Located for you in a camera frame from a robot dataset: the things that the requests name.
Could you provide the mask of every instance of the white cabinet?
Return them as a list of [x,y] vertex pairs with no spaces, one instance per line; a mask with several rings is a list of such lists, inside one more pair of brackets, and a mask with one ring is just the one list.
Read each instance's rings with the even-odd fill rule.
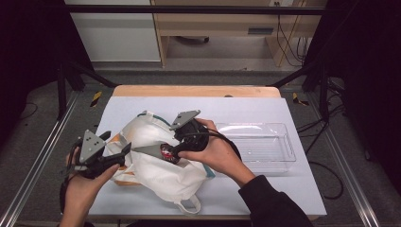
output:
[[[68,5],[150,5],[149,0],[65,0]],[[160,61],[150,13],[71,13],[91,61]]]

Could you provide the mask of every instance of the black cable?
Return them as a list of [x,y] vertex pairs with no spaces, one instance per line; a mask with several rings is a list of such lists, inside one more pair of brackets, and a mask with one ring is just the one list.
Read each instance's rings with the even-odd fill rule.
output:
[[[280,28],[281,28],[281,24],[280,24],[280,15],[277,15],[277,29],[278,29],[278,30],[277,30],[277,33],[276,33],[276,40],[277,40],[278,46],[280,47],[281,51],[283,51],[284,57],[286,57],[286,60],[287,60],[287,62],[288,62],[289,65],[294,66],[294,67],[302,66],[302,65],[295,65],[295,64],[292,64],[292,63],[289,61],[289,59],[288,59],[288,57],[287,57],[287,54],[286,54],[286,52],[284,51],[283,47],[280,45],[280,41],[279,41],[279,39],[278,39],[278,33],[279,33],[280,30],[282,31],[282,29],[280,29]],[[291,50],[292,55],[294,55],[294,53],[292,52],[291,46],[289,46],[289,42],[288,42],[288,40],[287,40],[287,36],[284,34],[284,32],[283,32],[283,35],[284,35],[284,38],[286,39],[286,41],[287,41],[287,43],[288,43],[288,47],[289,47],[289,49]]]
[[69,171],[71,170],[75,150],[76,150],[76,148],[79,148],[80,146],[82,146],[82,138],[81,137],[78,138],[78,140],[74,143],[74,145],[70,149],[70,155],[68,156],[68,162],[67,162],[67,174],[69,174]]
[[208,135],[208,136],[216,136],[217,138],[220,138],[222,140],[224,140],[227,144],[230,145],[230,147],[233,149],[233,151],[235,152],[236,156],[238,156],[238,158],[242,161],[242,157],[241,157],[241,153],[239,152],[238,148],[236,147],[235,143],[233,141],[231,141],[230,139],[228,139],[225,135],[221,134],[218,131],[215,130],[211,130],[208,129],[209,131],[213,131],[215,133],[211,133],[211,132],[194,132],[194,133],[185,133],[185,134],[181,134],[181,136],[183,137],[189,137],[189,136],[194,136],[194,135]]
[[318,141],[319,137],[321,136],[321,134],[324,132],[324,130],[327,128],[328,126],[328,122],[325,122],[323,127],[321,128],[321,130],[319,131],[319,133],[316,135],[316,137],[313,139],[312,143],[309,145],[309,147],[307,148],[307,150],[305,151],[305,154],[308,154],[309,151],[312,149],[313,145],[316,143],[316,141]]
[[33,112],[30,113],[30,114],[28,114],[27,116],[21,117],[20,120],[27,119],[27,118],[29,118],[30,116],[34,115],[34,114],[38,111],[38,109],[39,109],[38,105],[36,105],[36,104],[33,103],[33,102],[27,102],[27,103],[26,103],[26,105],[29,105],[29,104],[30,104],[30,105],[33,105],[33,106],[35,107],[35,110],[33,110]]
[[[333,110],[331,110],[331,111],[329,112],[329,115],[330,115],[330,116],[334,116],[334,115],[336,115],[336,114],[338,113],[338,111],[342,111],[343,108],[344,108],[344,105],[343,105],[343,104],[340,104],[339,106],[337,106],[337,107],[335,107]],[[317,121],[314,121],[314,122],[305,124],[305,125],[303,125],[303,126],[300,126],[300,127],[297,128],[297,132],[298,132],[298,133],[301,133],[301,132],[307,131],[307,130],[313,128],[314,126],[316,126],[317,124],[319,124],[319,123],[322,122],[322,121],[323,121],[323,118],[320,118],[320,119],[317,120]]]
[[336,172],[334,172],[333,169],[331,169],[331,168],[329,168],[328,166],[325,166],[325,165],[323,165],[323,164],[316,163],[316,162],[312,162],[312,161],[308,161],[308,163],[309,163],[309,164],[312,164],[312,165],[316,165],[316,166],[320,166],[320,167],[325,168],[326,170],[328,170],[330,173],[332,173],[332,174],[337,178],[337,180],[338,180],[339,183],[340,183],[340,192],[339,192],[339,194],[337,194],[336,196],[333,196],[333,197],[329,197],[329,196],[323,195],[323,197],[324,197],[325,199],[327,199],[327,200],[337,200],[337,199],[339,199],[339,198],[342,196],[342,194],[344,193],[344,183],[342,182],[342,180],[341,180],[341,178],[339,177],[339,175],[338,175]]
[[299,52],[300,42],[301,42],[301,40],[302,40],[302,37],[299,37],[299,38],[298,38],[298,43],[297,43],[297,57],[298,57],[299,60],[301,60],[302,66],[304,66],[304,62],[305,62],[305,58],[306,58],[307,39],[308,39],[308,38],[305,37],[304,46],[303,46],[303,53],[302,53],[302,54],[300,54],[300,52]]
[[304,66],[305,64],[305,59],[306,59],[306,53],[307,53],[307,43],[308,43],[308,38],[305,37],[305,41],[304,41],[304,53],[303,53],[303,58],[302,58],[302,66]]
[[217,133],[217,134],[221,134],[219,131],[215,131],[215,130],[212,130],[212,129],[207,129],[207,130],[209,130],[209,131],[214,131],[214,132]]
[[345,110],[345,106],[343,104],[339,105],[338,107],[336,107],[336,110],[332,113],[330,113],[330,117],[333,117],[335,115],[337,115],[338,113],[341,113]]
[[330,97],[327,98],[327,101],[330,101],[331,98],[335,97],[335,96],[340,96],[340,94],[333,94]]

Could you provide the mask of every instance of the clear plastic container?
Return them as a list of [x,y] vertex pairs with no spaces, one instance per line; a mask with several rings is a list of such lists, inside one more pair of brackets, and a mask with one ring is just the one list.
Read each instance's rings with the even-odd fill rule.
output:
[[218,131],[235,143],[242,162],[254,173],[284,173],[296,161],[285,124],[216,124]]

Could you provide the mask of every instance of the white tabletop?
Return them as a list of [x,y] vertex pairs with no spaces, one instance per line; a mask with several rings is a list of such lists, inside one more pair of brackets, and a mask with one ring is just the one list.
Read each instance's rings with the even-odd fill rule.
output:
[[[215,123],[284,123],[297,160],[288,172],[268,177],[268,180],[276,190],[286,192],[310,217],[326,215],[285,99],[112,96],[96,134],[112,131],[113,137],[144,110],[170,123],[177,113],[192,110],[201,110],[198,117],[212,119]],[[197,193],[202,206],[198,217],[246,218],[250,212],[238,189],[229,178],[216,177],[205,182]],[[161,200],[144,186],[119,186],[114,182],[107,182],[101,188],[89,215],[93,218],[185,218],[173,203]]]

